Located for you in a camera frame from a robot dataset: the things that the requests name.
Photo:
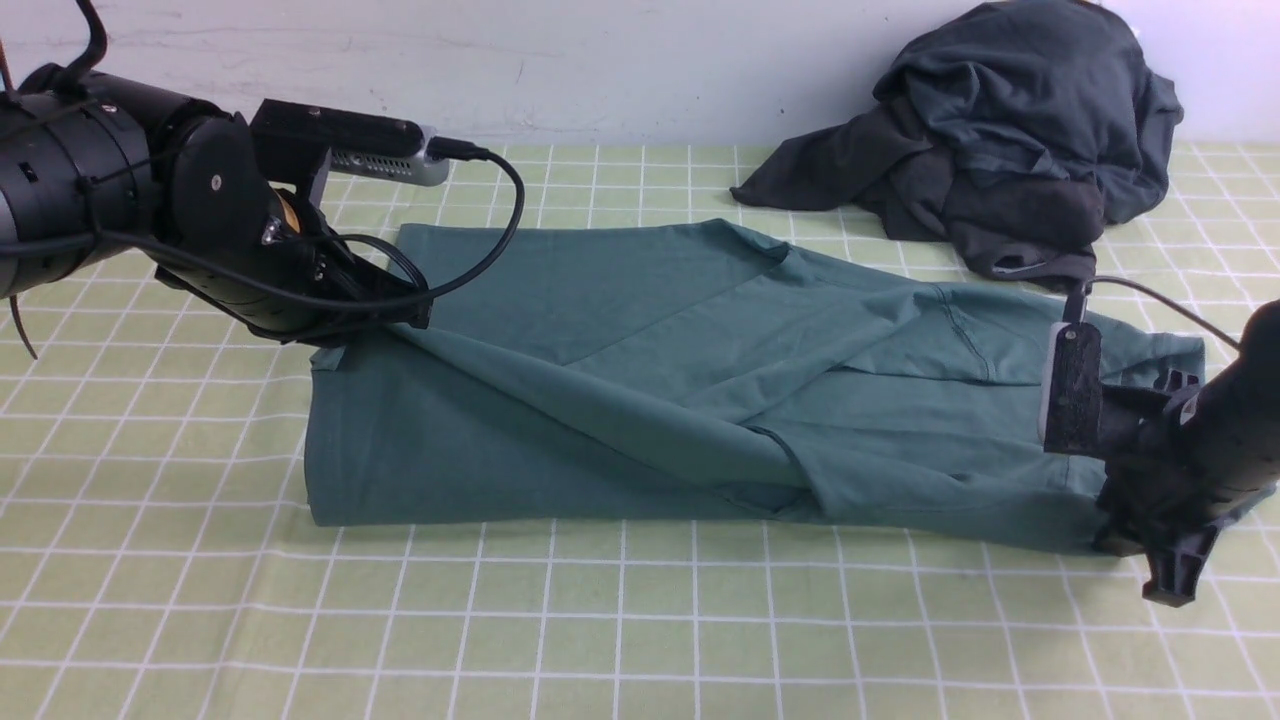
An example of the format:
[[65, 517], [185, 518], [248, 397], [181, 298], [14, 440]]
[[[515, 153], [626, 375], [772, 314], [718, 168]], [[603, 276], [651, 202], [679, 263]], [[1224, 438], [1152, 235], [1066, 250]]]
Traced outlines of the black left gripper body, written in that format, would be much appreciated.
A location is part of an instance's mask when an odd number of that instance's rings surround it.
[[274, 191], [260, 229], [244, 240], [183, 243], [202, 266], [157, 260], [156, 279], [192, 293], [280, 345], [340, 347], [365, 331], [430, 325], [433, 301], [375, 310], [429, 284], [407, 256], [369, 234], [338, 234], [291, 190]]

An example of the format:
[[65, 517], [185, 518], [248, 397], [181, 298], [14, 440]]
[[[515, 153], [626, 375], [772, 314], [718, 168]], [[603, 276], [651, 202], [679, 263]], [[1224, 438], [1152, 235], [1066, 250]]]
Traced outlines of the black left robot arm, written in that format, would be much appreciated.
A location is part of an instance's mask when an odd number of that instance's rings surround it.
[[428, 283], [358, 256], [319, 210], [330, 170], [434, 186], [445, 161], [410, 120], [265, 100], [251, 119], [101, 72], [59, 67], [3, 95], [3, 297], [137, 249], [156, 279], [261, 338], [342, 345], [425, 327]]

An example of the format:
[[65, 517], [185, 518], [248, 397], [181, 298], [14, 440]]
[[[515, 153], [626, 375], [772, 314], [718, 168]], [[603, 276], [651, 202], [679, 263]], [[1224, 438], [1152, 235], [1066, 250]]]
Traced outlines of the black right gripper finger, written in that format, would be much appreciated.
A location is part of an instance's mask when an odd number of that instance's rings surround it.
[[1222, 520], [1199, 527], [1147, 521], [1143, 547], [1149, 578], [1143, 584], [1143, 600], [1170, 609], [1194, 602], [1201, 575], [1221, 533]]

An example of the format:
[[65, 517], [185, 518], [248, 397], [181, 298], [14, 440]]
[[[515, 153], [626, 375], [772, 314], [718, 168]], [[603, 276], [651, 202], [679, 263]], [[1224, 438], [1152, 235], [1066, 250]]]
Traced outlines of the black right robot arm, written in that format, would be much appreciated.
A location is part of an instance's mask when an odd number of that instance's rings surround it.
[[1103, 447], [1097, 550], [1140, 555], [1142, 596], [1180, 609], [1219, 537], [1277, 488], [1279, 306], [1245, 324], [1236, 357], [1203, 384], [1146, 393]]

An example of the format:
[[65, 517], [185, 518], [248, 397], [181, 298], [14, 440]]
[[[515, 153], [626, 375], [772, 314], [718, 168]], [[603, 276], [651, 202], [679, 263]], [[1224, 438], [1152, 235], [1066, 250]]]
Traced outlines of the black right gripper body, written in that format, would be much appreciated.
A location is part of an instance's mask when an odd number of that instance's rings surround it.
[[1101, 553], [1143, 553], [1147, 521], [1230, 524], [1277, 489], [1277, 375], [1172, 378], [1171, 389], [1103, 387], [1097, 505], [1106, 523], [1093, 539]]

